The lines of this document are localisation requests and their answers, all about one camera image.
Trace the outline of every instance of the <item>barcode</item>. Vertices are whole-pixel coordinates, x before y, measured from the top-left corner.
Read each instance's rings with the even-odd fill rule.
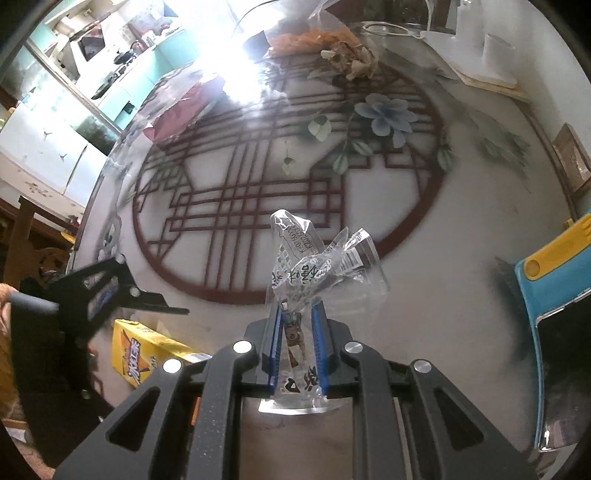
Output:
[[[343,250],[343,259],[340,261],[339,270],[342,274],[348,273],[363,265],[361,257],[355,248]]]

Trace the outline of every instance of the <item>yellow handle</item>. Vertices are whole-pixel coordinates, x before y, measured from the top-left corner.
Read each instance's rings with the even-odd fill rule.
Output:
[[[525,259],[523,271],[529,280],[537,280],[556,270],[591,245],[591,213]]]

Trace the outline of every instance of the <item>wooden chair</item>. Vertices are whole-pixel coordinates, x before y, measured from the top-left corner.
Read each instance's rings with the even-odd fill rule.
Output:
[[[69,234],[76,236],[78,227],[62,220],[25,197],[18,199],[20,208],[15,218],[12,234],[8,244],[6,264],[4,265],[4,283],[18,289],[23,278],[32,277],[42,287],[47,286],[45,275],[50,272],[63,272],[66,269],[69,251],[48,247],[35,249],[29,240],[33,217],[41,215],[52,223],[64,228]]]

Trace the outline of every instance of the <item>metal bolt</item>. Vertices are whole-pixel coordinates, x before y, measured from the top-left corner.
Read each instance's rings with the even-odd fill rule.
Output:
[[[181,363],[181,361],[179,359],[169,358],[168,360],[166,360],[164,362],[164,364],[162,365],[162,368],[166,373],[175,374],[176,372],[181,370],[182,366],[183,366],[183,364]]]
[[[431,371],[431,364],[426,360],[417,360],[413,368],[421,374],[428,374]]]
[[[345,350],[349,353],[361,353],[363,350],[363,345],[359,342],[347,342],[345,344]]]
[[[248,340],[240,340],[239,342],[234,343],[233,349],[236,353],[247,353],[251,351],[252,343]]]

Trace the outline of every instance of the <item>blue gripper pad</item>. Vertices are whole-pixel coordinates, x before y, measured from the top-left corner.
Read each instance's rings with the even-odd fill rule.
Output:
[[[283,315],[280,306],[275,311],[271,349],[269,351],[269,387],[274,392],[279,379],[279,360],[281,358],[281,335],[283,333]]]
[[[312,306],[312,335],[314,336],[314,352],[316,353],[318,383],[324,395],[327,394],[329,389],[326,342],[330,342],[330,338],[326,338],[325,332],[328,332],[328,323],[326,321],[324,304],[320,301]]]

